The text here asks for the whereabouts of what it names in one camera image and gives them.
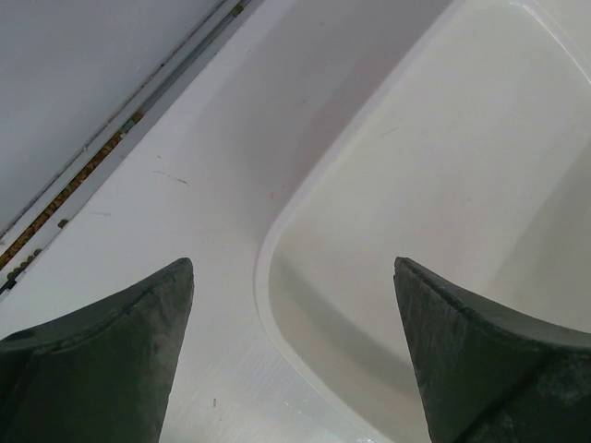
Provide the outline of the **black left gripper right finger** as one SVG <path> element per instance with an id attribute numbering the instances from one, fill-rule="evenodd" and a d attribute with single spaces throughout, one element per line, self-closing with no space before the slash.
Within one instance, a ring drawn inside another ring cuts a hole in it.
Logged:
<path id="1" fill-rule="evenodd" d="M 393 283 L 431 441 L 589 441 L 589 334 L 407 257 L 395 260 Z"/>

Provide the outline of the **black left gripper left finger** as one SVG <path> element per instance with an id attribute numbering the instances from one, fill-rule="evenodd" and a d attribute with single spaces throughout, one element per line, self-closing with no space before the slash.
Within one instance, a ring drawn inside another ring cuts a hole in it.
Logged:
<path id="1" fill-rule="evenodd" d="M 193 295 L 182 257 L 2 339 L 2 441 L 159 441 Z"/>

